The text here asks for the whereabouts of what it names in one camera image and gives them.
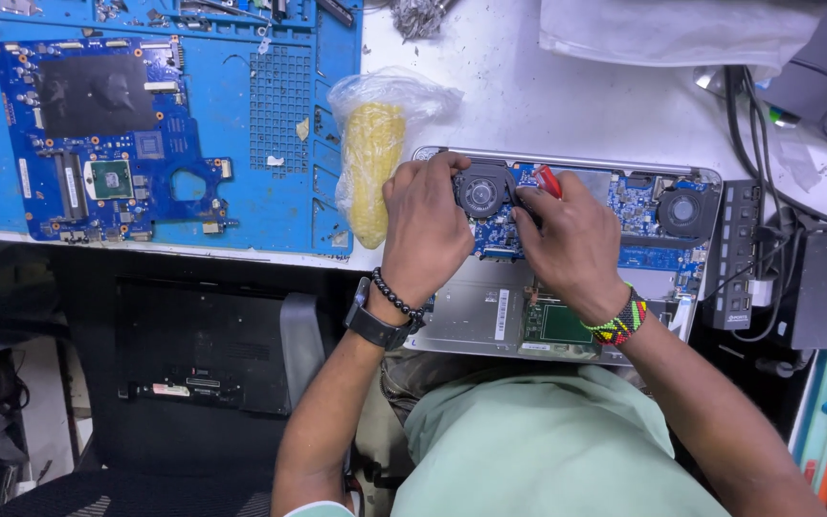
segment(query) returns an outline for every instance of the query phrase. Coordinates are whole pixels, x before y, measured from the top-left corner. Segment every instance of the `smartwatch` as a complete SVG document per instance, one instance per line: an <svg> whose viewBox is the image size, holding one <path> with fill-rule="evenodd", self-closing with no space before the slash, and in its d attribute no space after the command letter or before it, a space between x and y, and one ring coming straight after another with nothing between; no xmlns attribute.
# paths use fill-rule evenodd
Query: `smartwatch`
<svg viewBox="0 0 827 517"><path fill-rule="evenodd" d="M369 299L370 284L371 280L367 277L359 280L357 293L353 296L353 305L344 319L344 327L361 335L366 341L384 348L385 351L400 348L404 345L407 336L416 334L423 324L411 319L401 326L389 325L366 311L365 305Z"/></svg>

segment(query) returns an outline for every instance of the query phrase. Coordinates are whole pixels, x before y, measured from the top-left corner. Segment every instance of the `blue motherboard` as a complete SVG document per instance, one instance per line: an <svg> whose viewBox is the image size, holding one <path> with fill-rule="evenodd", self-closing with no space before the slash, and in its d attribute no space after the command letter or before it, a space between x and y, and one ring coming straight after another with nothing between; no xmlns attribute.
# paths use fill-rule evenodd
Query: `blue motherboard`
<svg viewBox="0 0 827 517"><path fill-rule="evenodd" d="M177 36L0 41L34 239L151 240L156 221L200 221L204 234L237 224L217 195L232 160L201 156L183 68Z"/></svg>
<svg viewBox="0 0 827 517"><path fill-rule="evenodd" d="M513 175L517 186L536 187L533 171L539 166L540 164L514 163L507 169ZM708 188L707 183L658 176L640 180L603 169L552 168L573 170L581 175L581 179L594 175L600 179L599 184L607 183L607 191L602 188L600 195L596 197L615 211L621 223L619 267L674 271L677 273L675 292L696 294L704 273L708 241L667 234L657 221L657 199L667 189L704 192ZM492 216L470 218L469 223L475 241L474 255L488 259L525 257L514 219L510 215L512 208L511 202L505 202ZM644 241L646 245L628 244L627 241Z"/></svg>

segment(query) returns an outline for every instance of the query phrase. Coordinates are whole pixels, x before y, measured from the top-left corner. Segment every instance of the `right hand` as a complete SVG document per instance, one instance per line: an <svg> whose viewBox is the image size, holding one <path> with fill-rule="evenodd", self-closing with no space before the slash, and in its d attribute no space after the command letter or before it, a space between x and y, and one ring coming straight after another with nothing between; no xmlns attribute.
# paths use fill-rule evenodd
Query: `right hand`
<svg viewBox="0 0 827 517"><path fill-rule="evenodd" d="M545 287L579 315L582 323L602 325L621 312L630 288L617 276L620 222L595 200L572 171L558 174L563 201L542 189L522 187L516 194L537 214L513 209L525 258Z"/></svg>

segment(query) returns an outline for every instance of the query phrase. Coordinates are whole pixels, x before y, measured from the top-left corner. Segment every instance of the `mint green shirt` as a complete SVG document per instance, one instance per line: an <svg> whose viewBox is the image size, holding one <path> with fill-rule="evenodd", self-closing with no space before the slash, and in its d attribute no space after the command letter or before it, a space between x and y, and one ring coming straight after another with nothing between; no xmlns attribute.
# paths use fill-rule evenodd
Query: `mint green shirt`
<svg viewBox="0 0 827 517"><path fill-rule="evenodd" d="M659 407L610 371L479 381L440 387L407 418L417 467L392 517L729 515L672 459ZM326 508L293 515L348 515Z"/></svg>

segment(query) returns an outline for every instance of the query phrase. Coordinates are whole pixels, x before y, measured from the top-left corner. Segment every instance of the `left hand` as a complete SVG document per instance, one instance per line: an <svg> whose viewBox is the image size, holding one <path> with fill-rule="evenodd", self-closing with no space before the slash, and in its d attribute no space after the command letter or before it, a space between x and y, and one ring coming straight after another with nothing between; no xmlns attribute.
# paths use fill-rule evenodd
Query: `left hand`
<svg viewBox="0 0 827 517"><path fill-rule="evenodd" d="M474 250L464 210L455 204L451 177L470 167L458 153L398 166L381 193L388 209L388 236L381 263L385 284L411 308L420 308L452 278ZM408 318L372 286L370 309L393 324Z"/></svg>

